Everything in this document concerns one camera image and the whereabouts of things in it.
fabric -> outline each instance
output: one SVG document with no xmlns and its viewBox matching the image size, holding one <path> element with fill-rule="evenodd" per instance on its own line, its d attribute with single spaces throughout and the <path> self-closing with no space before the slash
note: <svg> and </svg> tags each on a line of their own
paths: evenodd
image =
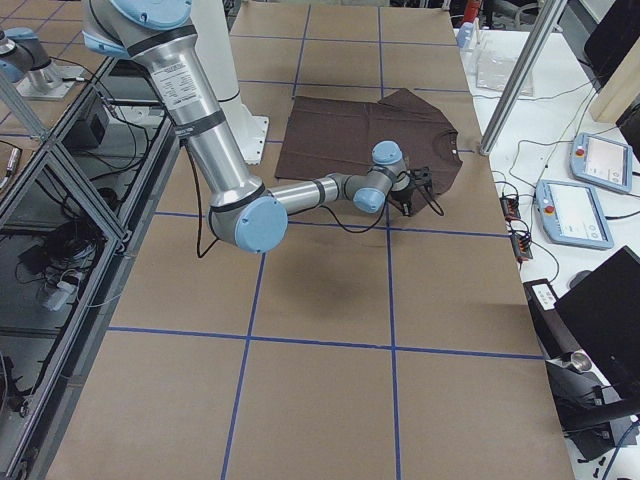
<svg viewBox="0 0 640 480">
<path fill-rule="evenodd" d="M 393 140 L 408 168 L 430 168 L 433 191 L 442 194 L 462 166 L 457 136 L 440 110 L 406 89 L 378 103 L 296 97 L 275 176 L 310 180 L 330 173 L 364 175 L 372 165 L 373 147 Z M 414 195 L 414 213 L 425 204 Z"/>
</svg>

white table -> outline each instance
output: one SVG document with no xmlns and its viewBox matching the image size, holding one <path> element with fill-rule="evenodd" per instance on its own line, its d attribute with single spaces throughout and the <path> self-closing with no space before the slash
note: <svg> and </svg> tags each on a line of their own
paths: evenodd
<svg viewBox="0 0 640 480">
<path fill-rule="evenodd" d="M 486 49 L 500 52 L 507 57 L 517 57 L 526 41 L 525 32 L 484 31 L 481 33 Z M 491 115 L 497 105 L 497 99 L 482 98 L 498 97 L 499 92 L 476 87 L 475 75 L 468 73 L 469 87 L 474 94 L 476 115 L 481 130 L 487 127 Z M 588 82 L 584 70 L 580 67 L 569 45 L 560 33 L 554 33 L 549 38 L 540 58 L 533 69 L 534 96 L 521 96 L 516 103 L 498 142 L 490 154 L 491 167 L 496 172 L 502 172 L 506 181 L 515 185 L 522 194 L 532 194 L 533 189 L 514 178 L 508 173 L 516 156 L 517 145 L 520 140 L 533 140 L 539 143 L 552 143 L 558 140 L 570 140 L 579 131 L 597 133 L 615 127 L 613 124 L 595 122 L 588 112 L 584 115 L 580 125 L 582 112 L 588 107 L 595 91 L 590 84 L 578 88 L 575 92 L 567 93 L 549 100 L 529 101 L 526 98 L 552 97 L 561 92 L 572 90 Z M 612 140 L 625 142 L 617 128 L 613 128 L 601 136 Z M 560 143 L 556 146 L 539 146 L 531 143 L 521 143 L 520 154 L 517 158 L 513 173 L 518 177 L 536 184 L 540 175 L 543 179 L 575 181 L 569 169 L 569 153 L 571 143 Z M 634 170 L 640 171 L 640 164 L 634 160 Z M 504 180 L 500 173 L 494 173 L 496 181 Z M 502 184 L 497 184 L 498 193 L 502 192 Z M 598 188 L 598 197 L 606 215 L 617 216 L 640 210 L 640 199 L 619 195 Z M 505 187 L 505 193 L 513 190 Z M 634 177 L 632 193 L 640 195 L 640 179 Z M 640 253 L 640 215 L 626 220 L 610 221 L 615 245 L 605 251 L 586 248 L 567 247 L 549 242 L 541 227 L 537 212 L 531 208 L 531 197 L 520 199 L 523 219 L 531 227 L 533 240 L 547 248 L 558 259 L 560 271 L 553 282 L 553 287 L 559 296 L 569 290 L 569 281 L 582 270 L 593 270 L 607 258 L 628 245 L 636 253 Z M 551 279 L 556 272 L 554 260 L 535 245 L 534 259 L 524 262 L 520 272 L 523 282 L 539 278 Z M 572 442 L 567 442 L 573 457 L 576 478 L 592 478 L 597 461 L 590 464 L 578 464 L 576 458 L 580 453 Z M 604 473 L 600 467 L 600 477 Z M 640 475 L 640 446 L 623 448 L 616 459 L 614 467 L 609 472 L 608 479 L 618 477 L 637 478 Z"/>
</svg>

